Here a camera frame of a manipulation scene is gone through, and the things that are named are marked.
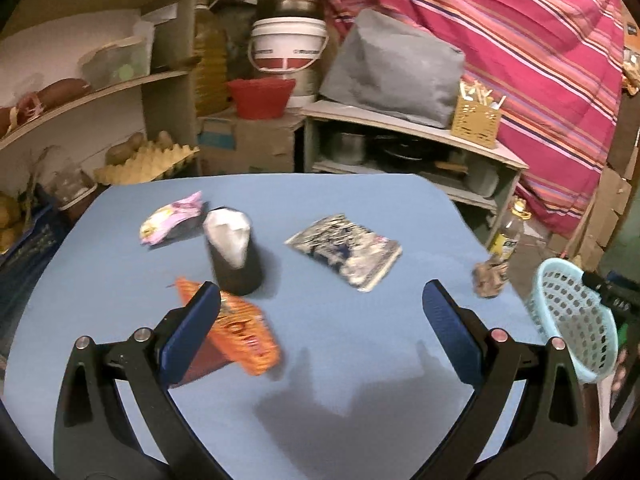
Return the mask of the white red plastic bucket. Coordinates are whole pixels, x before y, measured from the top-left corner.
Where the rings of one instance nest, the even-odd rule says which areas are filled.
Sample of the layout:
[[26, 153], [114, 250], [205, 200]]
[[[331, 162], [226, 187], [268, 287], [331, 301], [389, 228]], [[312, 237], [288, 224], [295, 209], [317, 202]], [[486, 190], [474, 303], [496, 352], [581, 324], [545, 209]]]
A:
[[326, 22], [316, 18], [264, 18], [253, 24], [247, 56], [258, 72], [297, 73], [319, 61], [328, 44]]

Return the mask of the red tub with plastic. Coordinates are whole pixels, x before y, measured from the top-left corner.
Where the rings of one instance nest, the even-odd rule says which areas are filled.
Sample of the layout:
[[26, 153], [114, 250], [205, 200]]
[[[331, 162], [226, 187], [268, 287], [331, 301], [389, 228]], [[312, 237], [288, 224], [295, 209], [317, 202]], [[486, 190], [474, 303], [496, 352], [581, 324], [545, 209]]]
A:
[[66, 167], [57, 171], [48, 192], [53, 196], [58, 210], [71, 224], [75, 224], [96, 198], [98, 184], [84, 170]]

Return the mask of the sweet potatoes in net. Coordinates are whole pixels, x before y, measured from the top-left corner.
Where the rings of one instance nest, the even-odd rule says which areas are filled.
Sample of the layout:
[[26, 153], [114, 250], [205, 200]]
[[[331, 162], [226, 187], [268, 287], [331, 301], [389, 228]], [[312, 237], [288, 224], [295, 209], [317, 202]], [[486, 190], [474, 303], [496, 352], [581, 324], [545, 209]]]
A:
[[35, 92], [27, 92], [10, 107], [1, 109], [1, 136], [4, 138], [26, 122], [69, 102], [88, 96], [92, 85], [80, 78], [65, 78]]

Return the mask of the pink striped curtain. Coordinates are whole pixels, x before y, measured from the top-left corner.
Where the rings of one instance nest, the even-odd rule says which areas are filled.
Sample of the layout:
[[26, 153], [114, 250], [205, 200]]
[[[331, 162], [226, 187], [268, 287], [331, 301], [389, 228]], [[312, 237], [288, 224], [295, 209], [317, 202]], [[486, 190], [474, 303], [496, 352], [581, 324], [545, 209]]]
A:
[[339, 32], [373, 9], [465, 55], [465, 79], [502, 101], [499, 141], [526, 162], [516, 190], [548, 230], [570, 235], [614, 136], [624, 32], [620, 0], [328, 0]]

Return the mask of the black foil-lined pouch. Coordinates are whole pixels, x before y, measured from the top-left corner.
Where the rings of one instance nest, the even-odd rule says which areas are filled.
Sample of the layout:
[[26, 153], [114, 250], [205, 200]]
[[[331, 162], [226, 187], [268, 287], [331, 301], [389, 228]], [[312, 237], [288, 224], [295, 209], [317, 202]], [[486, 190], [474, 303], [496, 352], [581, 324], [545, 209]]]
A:
[[203, 231], [216, 283], [229, 294], [246, 296], [262, 286], [264, 270], [250, 218], [228, 207], [206, 214]]

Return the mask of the wooden shelf unit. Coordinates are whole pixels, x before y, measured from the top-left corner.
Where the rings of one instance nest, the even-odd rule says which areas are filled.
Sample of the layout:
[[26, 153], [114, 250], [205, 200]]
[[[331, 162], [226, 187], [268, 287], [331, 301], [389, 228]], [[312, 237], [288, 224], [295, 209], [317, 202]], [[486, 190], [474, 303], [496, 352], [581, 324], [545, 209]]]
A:
[[21, 0], [1, 32], [1, 104], [51, 84], [88, 81], [85, 96], [1, 133], [1, 187], [24, 188], [46, 148], [93, 172], [106, 152], [142, 132], [194, 144], [191, 55], [195, 0]]

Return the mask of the oil bottle yellow label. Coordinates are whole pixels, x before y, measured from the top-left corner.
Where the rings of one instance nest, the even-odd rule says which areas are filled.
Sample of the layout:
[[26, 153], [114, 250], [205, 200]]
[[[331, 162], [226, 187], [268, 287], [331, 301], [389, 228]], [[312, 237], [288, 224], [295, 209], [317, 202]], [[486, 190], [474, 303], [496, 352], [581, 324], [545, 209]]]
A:
[[489, 246], [490, 254], [500, 262], [508, 261], [524, 232], [526, 222], [532, 214], [524, 198], [516, 198], [506, 212], [494, 239]]

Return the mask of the orange snack bag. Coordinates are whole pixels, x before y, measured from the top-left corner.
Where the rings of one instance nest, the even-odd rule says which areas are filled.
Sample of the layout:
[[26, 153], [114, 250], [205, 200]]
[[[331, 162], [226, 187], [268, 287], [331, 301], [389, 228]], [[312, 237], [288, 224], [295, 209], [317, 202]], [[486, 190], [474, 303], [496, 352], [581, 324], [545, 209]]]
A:
[[281, 350], [262, 310], [228, 292], [221, 292], [220, 298], [220, 312], [207, 334], [219, 350], [250, 376], [276, 367]]

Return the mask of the small brown crumpled scrap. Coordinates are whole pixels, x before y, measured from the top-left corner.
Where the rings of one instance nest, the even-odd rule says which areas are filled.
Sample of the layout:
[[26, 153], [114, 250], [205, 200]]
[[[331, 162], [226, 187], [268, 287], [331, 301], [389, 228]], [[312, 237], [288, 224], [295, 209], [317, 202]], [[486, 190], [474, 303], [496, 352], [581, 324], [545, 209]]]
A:
[[509, 263], [497, 255], [477, 263], [472, 272], [474, 292], [482, 298], [495, 298], [509, 283]]

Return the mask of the clear plastic container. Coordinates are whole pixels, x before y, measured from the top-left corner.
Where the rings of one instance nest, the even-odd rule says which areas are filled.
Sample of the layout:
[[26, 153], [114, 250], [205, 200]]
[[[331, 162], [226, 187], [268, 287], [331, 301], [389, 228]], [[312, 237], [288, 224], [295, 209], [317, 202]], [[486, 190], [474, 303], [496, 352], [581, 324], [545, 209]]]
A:
[[150, 55], [146, 39], [130, 36], [104, 44], [78, 60], [81, 78], [94, 90], [130, 81], [150, 74]]

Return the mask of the yellow egg tray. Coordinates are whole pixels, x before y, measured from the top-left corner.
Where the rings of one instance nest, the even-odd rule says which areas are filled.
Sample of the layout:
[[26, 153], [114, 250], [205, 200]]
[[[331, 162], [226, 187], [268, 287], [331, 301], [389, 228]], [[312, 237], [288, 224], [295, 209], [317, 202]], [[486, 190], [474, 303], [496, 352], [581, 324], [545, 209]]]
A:
[[134, 156], [121, 165], [106, 165], [93, 171], [93, 179], [102, 185], [130, 185], [163, 180], [178, 174], [200, 154], [199, 148], [175, 143], [160, 148], [146, 142]]

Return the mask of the pink candy wrapper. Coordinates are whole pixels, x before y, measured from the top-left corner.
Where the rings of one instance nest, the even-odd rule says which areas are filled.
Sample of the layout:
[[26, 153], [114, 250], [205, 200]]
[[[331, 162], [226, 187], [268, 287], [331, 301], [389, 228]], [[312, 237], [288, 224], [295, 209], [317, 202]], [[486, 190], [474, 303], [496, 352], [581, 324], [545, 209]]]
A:
[[204, 200], [198, 191], [158, 208], [139, 229], [140, 243], [156, 246], [173, 240], [201, 224]]

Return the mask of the yellow cutlery basket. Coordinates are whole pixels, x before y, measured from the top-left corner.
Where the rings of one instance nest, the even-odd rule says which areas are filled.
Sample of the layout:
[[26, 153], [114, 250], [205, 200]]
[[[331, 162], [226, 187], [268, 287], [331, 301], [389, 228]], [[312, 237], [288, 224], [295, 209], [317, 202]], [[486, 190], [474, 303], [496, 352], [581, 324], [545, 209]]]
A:
[[482, 148], [496, 148], [504, 102], [505, 94], [495, 98], [494, 90], [478, 80], [461, 79], [451, 134]]

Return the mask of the light blue laundry basket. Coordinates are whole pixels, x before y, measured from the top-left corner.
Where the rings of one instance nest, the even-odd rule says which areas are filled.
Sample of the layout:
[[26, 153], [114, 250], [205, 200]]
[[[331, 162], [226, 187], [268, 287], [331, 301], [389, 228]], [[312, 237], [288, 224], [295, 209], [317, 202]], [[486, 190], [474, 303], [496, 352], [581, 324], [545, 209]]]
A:
[[525, 307], [542, 338], [562, 338], [577, 378], [596, 384], [613, 373], [618, 337], [611, 310], [582, 284], [584, 271], [560, 258], [544, 260], [533, 276]]

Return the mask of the potatoes in net bag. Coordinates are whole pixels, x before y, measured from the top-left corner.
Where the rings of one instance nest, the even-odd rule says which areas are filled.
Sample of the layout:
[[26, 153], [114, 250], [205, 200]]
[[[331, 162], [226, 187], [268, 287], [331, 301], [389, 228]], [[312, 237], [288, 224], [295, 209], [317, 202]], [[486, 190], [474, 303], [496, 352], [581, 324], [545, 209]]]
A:
[[9, 195], [0, 195], [0, 252], [5, 255], [21, 238], [24, 222], [21, 206]]

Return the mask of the cardboard box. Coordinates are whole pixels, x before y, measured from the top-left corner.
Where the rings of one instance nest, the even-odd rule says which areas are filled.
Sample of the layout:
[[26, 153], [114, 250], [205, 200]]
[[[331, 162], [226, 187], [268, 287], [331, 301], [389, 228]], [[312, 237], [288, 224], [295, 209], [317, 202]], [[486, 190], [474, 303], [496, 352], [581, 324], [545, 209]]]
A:
[[198, 159], [204, 176], [289, 174], [299, 166], [296, 140], [303, 135], [305, 125], [299, 114], [248, 120], [229, 108], [198, 121]]

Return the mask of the low wooden side shelf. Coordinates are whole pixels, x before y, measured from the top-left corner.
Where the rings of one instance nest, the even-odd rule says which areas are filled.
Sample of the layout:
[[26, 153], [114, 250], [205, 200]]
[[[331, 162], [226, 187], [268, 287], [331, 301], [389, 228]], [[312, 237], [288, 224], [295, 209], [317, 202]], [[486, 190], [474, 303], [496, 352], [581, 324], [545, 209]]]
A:
[[318, 174], [416, 174], [454, 202], [486, 247], [508, 212], [526, 163], [449, 131], [328, 100], [304, 106], [304, 170]]

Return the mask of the red plastic bowl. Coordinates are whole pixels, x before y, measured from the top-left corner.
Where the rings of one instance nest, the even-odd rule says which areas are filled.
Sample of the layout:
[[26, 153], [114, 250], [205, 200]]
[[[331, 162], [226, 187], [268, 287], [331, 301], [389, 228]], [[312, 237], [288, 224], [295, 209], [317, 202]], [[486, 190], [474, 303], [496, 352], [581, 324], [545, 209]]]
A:
[[294, 79], [278, 77], [235, 79], [227, 82], [236, 114], [247, 120], [282, 117], [295, 85]]

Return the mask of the grey fabric cover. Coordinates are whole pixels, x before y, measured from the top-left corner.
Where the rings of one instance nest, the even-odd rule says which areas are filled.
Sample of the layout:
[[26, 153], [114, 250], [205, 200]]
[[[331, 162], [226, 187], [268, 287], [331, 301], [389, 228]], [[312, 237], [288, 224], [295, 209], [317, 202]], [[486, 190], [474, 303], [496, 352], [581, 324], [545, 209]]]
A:
[[463, 51], [371, 9], [361, 11], [323, 78], [325, 98], [447, 129], [454, 117]]

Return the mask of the blue plastic crate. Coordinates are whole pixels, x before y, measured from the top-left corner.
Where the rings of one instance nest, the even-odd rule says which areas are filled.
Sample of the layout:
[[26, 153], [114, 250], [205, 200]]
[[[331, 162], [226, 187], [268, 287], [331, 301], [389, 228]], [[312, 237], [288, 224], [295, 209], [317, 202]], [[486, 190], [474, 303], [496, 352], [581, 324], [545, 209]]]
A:
[[9, 346], [17, 323], [41, 274], [68, 233], [68, 224], [53, 205], [43, 207], [34, 223], [1, 257], [1, 345]]

